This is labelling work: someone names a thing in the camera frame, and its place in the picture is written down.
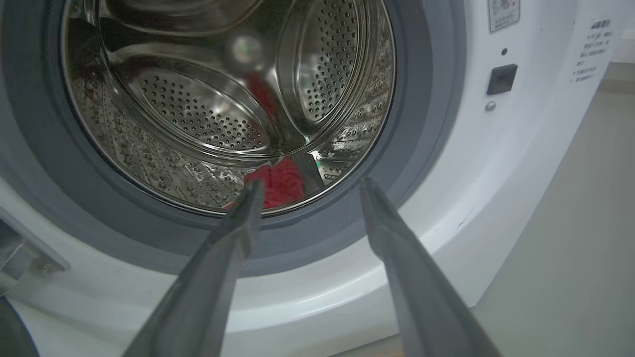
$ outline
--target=screw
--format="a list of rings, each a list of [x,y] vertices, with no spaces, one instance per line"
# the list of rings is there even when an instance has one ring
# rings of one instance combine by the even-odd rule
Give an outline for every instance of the screw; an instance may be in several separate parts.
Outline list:
[[[37,266],[37,270],[41,271],[42,273],[46,275],[49,275],[53,271],[53,267],[51,267],[48,264],[40,264]]]
[[[491,102],[488,102],[487,104],[485,104],[485,110],[486,111],[491,112],[494,109],[496,109],[496,102],[491,101]]]

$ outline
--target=front-loading washing machine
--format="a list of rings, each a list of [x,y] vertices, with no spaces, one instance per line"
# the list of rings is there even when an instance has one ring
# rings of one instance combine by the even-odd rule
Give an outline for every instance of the front-loading washing machine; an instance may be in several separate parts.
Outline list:
[[[33,261],[9,298],[42,356],[121,353],[245,177],[281,156],[303,195],[264,212],[224,355],[330,356],[398,333],[364,176],[473,306],[582,120],[625,8],[169,3],[1,4],[0,212]]]

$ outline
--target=gray floor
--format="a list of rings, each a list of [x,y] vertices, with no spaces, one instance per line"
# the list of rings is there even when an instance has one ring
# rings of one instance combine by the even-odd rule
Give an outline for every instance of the gray floor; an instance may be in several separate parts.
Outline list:
[[[626,66],[605,77],[536,212],[473,309],[505,357],[635,356],[635,65]],[[338,357],[399,350],[395,336]]]

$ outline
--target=label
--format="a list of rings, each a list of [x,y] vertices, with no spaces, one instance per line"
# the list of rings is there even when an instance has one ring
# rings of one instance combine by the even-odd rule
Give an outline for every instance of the label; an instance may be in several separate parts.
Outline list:
[[[496,32],[520,21],[520,0],[489,0],[490,32]]]
[[[580,83],[595,77],[598,60],[608,52],[612,36],[610,19],[596,20],[591,23],[587,39],[573,66],[570,83]]]

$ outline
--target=scratch mark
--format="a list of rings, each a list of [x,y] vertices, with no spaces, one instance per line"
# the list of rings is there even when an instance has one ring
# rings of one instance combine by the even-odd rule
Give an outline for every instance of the scratch mark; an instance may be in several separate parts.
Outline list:
[[[454,232],[452,232],[452,234],[456,233],[457,230],[463,225],[463,223],[465,223],[467,218],[470,217],[470,214],[472,213],[473,210],[474,210],[474,207],[472,207],[472,209],[469,212],[467,212],[467,215],[465,216],[465,218],[461,221],[461,223],[458,224],[457,228],[454,230]]]

